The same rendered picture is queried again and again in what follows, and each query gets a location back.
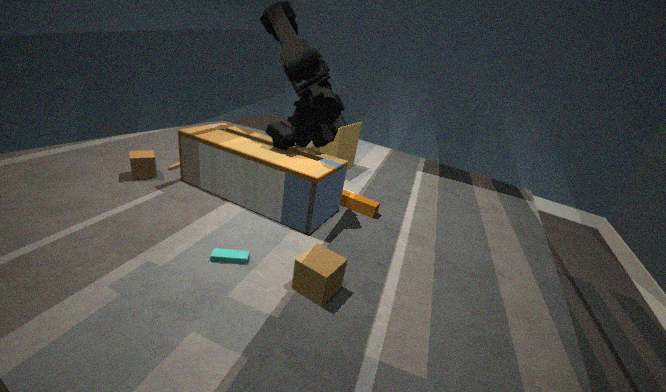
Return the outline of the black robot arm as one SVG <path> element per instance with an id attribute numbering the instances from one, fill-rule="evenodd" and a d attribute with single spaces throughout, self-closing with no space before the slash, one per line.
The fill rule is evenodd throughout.
<path id="1" fill-rule="evenodd" d="M 264 9 L 260 20 L 267 32 L 281 43 L 283 69 L 297 96 L 310 107 L 310 115 L 300 126 L 315 147 L 334 141 L 339 127 L 347 126 L 341 113 L 345 106 L 328 79 L 329 68 L 319 50 L 310 49 L 306 39 L 298 37 L 296 15 L 288 1 L 277 1 Z M 320 68 L 320 66 L 322 68 Z M 305 82 L 298 86 L 305 79 Z M 295 83 L 294 83 L 294 81 Z"/>

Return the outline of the small green block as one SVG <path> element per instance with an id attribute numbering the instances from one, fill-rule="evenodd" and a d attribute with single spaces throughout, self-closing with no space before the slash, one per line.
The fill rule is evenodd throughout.
<path id="1" fill-rule="evenodd" d="M 247 264 L 249 255 L 250 251 L 214 248 L 211 254 L 211 262 Z"/>

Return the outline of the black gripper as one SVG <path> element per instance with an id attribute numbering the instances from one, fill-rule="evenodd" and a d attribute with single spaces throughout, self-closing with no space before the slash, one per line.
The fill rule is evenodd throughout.
<path id="1" fill-rule="evenodd" d="M 273 147 L 287 151 L 289 147 L 296 145 L 306 147 L 312 140 L 307 133 L 300 129 L 302 123 L 310 116 L 313 115 L 310 107 L 305 104 L 301 99 L 295 101 L 293 104 L 296 109 L 293 116 L 288 117 L 287 121 L 291 123 L 288 126 L 283 121 L 278 121 L 269 124 L 265 133 L 272 137 Z"/>

